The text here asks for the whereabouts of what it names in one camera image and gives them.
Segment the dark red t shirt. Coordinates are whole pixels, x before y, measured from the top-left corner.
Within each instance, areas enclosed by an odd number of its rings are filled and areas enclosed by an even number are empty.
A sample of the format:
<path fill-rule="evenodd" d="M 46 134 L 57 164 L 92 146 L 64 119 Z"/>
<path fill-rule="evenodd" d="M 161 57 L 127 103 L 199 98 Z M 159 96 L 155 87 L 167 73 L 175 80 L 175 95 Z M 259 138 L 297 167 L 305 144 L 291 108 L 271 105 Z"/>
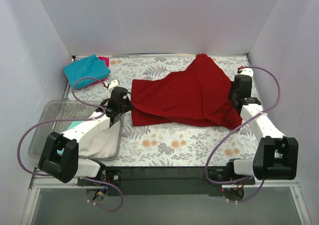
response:
<path fill-rule="evenodd" d="M 230 79 L 213 59 L 198 54 L 184 71 L 160 80 L 133 80 L 133 126 L 174 122 L 233 130 L 242 118 L 228 100 L 230 89 Z"/>

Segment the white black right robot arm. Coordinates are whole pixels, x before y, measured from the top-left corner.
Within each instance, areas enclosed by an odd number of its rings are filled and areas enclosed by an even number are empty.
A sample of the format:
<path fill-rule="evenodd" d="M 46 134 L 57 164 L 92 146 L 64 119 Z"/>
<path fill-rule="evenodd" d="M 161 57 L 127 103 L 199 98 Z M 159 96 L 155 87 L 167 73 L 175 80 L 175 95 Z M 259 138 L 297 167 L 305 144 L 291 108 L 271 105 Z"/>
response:
<path fill-rule="evenodd" d="M 235 159 L 227 164 L 233 183 L 247 176 L 258 180 L 293 180 L 297 174 L 298 148 L 296 138 L 285 136 L 271 122 L 261 102 L 251 97 L 252 76 L 238 74 L 231 83 L 229 100 L 249 125 L 259 145 L 253 159 Z"/>

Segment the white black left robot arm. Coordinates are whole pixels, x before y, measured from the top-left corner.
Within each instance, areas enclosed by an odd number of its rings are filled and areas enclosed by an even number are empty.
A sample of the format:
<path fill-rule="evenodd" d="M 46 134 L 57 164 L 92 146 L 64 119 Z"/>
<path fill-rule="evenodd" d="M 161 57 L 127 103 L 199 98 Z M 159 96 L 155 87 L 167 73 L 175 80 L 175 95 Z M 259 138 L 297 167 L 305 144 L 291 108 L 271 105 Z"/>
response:
<path fill-rule="evenodd" d="M 104 162 L 119 153 L 124 114 L 133 108 L 128 95 L 127 89 L 115 87 L 89 120 L 62 133 L 50 133 L 38 168 L 63 183 L 80 177 L 102 181 Z"/>

